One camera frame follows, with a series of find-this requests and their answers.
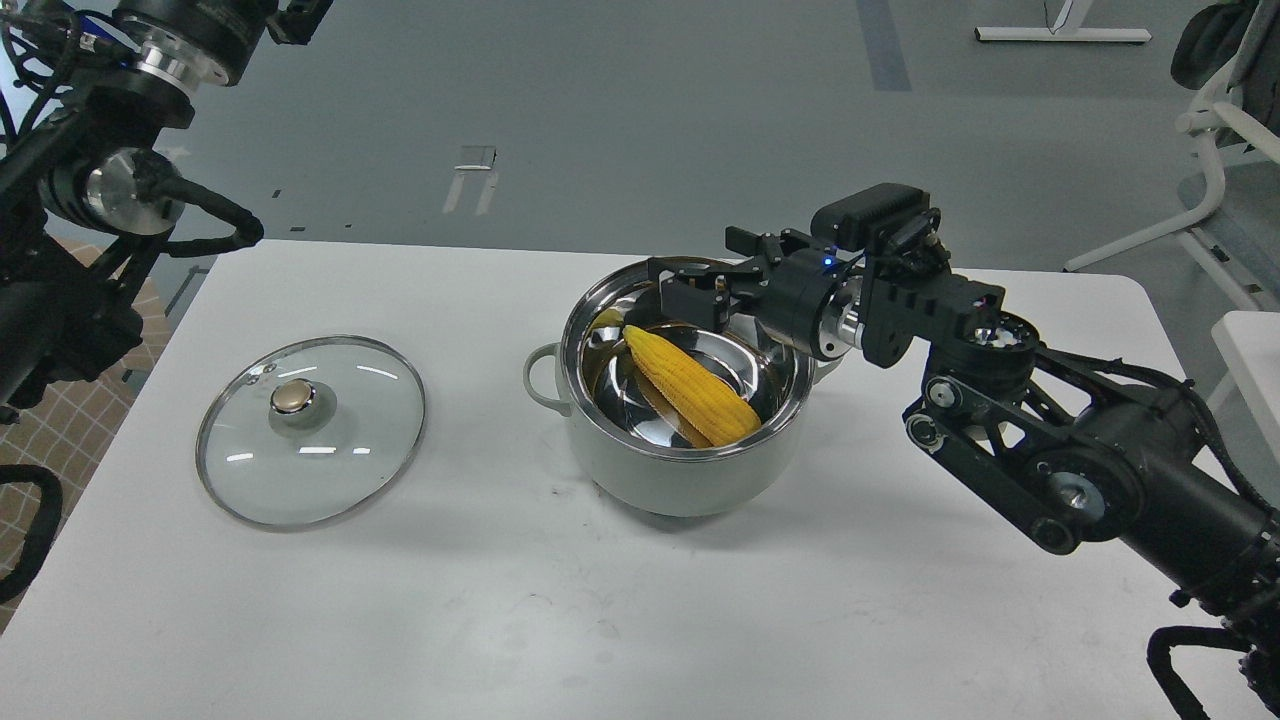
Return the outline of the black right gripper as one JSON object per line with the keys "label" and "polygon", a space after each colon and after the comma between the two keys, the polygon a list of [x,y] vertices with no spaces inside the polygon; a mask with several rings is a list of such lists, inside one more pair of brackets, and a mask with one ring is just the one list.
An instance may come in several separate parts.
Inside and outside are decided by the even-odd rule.
{"label": "black right gripper", "polygon": [[[833,363],[859,345],[861,279],[852,263],[820,251],[815,238],[792,228],[756,234],[728,225],[724,246],[756,259],[646,260],[663,316],[724,331],[732,316],[751,310],[762,296],[753,314],[772,340],[820,363]],[[778,265],[769,273],[758,258]]]}

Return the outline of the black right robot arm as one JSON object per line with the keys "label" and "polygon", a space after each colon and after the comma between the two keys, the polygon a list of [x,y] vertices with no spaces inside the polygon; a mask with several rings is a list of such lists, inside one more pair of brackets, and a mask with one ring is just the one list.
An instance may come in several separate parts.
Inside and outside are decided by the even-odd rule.
{"label": "black right robot arm", "polygon": [[1146,657],[1179,717],[1202,703],[1172,667],[1179,646],[1231,650],[1277,711],[1277,510],[1240,474],[1189,380],[1048,348],[1002,309],[1004,290],[954,273],[924,213],[835,242],[728,228],[737,264],[652,258],[666,316],[718,331],[744,313],[818,361],[855,348],[892,366],[929,347],[911,442],[1042,550],[1119,539],[1217,628],[1156,630]]}

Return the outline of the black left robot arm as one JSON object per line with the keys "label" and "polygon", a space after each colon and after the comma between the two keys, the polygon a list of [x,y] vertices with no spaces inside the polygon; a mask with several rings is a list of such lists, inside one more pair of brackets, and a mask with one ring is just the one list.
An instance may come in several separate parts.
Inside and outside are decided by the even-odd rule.
{"label": "black left robot arm", "polygon": [[328,1],[5,1],[3,54],[36,94],[3,109],[3,423],[49,386],[96,380],[143,340],[134,301],[161,256],[255,246],[251,210],[155,143],[204,85],[237,85],[259,42],[307,45]]}

